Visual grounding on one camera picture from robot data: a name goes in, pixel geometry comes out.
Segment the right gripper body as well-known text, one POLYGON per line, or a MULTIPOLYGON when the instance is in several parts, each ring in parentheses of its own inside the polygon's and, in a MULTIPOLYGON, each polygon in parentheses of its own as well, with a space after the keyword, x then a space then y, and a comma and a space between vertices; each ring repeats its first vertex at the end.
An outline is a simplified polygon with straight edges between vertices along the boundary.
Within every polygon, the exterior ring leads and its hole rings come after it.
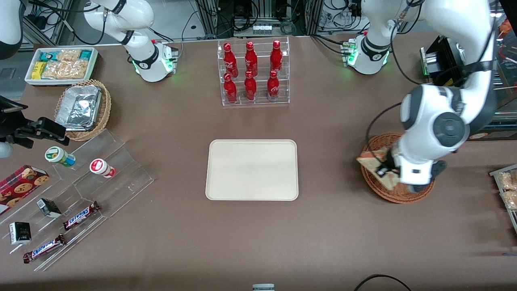
POLYGON ((29 121, 24 117, 22 110, 28 106, 11 101, 0 96, 0 138, 2 141, 21 127, 25 127, 29 121))

